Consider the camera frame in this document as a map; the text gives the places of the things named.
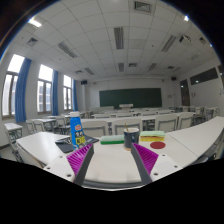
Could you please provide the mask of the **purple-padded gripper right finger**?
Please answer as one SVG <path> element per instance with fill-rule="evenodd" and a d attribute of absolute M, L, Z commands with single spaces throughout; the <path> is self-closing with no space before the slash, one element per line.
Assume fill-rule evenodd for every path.
<path fill-rule="evenodd" d="M 144 185 L 151 183 L 150 174 L 159 155 L 136 143 L 131 145 L 131 154 L 135 160 L 142 183 Z"/>

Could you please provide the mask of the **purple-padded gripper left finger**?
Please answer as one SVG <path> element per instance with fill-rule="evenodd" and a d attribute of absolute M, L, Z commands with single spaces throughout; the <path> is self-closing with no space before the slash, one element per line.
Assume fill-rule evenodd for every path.
<path fill-rule="evenodd" d="M 94 147 L 92 144 L 89 144 L 67 156 L 69 165 L 75 174 L 75 184 L 79 186 L 83 184 L 93 154 Z"/>

